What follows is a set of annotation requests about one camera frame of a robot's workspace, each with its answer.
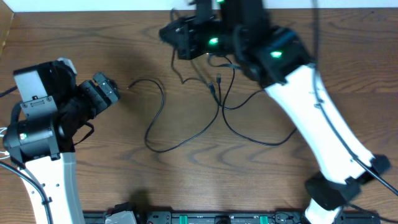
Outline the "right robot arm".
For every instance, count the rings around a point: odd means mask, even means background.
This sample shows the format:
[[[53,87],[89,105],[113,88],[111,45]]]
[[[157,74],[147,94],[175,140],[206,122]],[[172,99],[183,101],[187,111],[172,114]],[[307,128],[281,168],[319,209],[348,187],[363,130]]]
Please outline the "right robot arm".
[[[181,60],[234,55],[235,67],[285,111],[318,162],[319,171],[305,183],[311,198],[305,222],[333,223],[362,185],[382,180],[388,158],[357,139],[331,100],[316,59],[292,29],[271,24],[262,1],[224,0],[219,6],[216,17],[211,1],[196,1],[195,15],[167,24],[160,39]]]

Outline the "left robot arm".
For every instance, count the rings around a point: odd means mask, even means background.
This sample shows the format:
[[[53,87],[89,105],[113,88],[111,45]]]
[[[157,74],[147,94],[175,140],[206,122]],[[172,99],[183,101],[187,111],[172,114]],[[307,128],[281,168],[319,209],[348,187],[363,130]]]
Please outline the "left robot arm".
[[[120,99],[118,86],[101,72],[76,84],[67,58],[13,75],[22,101],[3,139],[11,170],[25,185],[37,223],[84,223],[73,136]]]

